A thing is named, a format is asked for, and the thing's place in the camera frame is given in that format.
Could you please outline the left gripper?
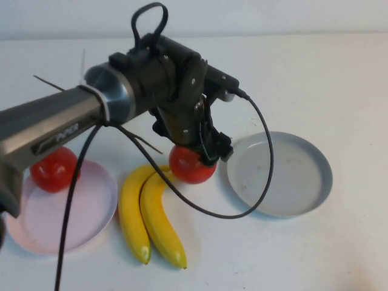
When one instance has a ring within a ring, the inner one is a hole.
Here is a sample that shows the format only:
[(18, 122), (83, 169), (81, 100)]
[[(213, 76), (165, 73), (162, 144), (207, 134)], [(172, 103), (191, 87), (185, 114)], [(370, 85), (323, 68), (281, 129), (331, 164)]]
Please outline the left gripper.
[(166, 105), (151, 110), (156, 118), (152, 125), (155, 133), (195, 152), (205, 166), (214, 166), (218, 160), (228, 161), (233, 154), (231, 138), (214, 127), (206, 97), (200, 97), (191, 108), (171, 102)]

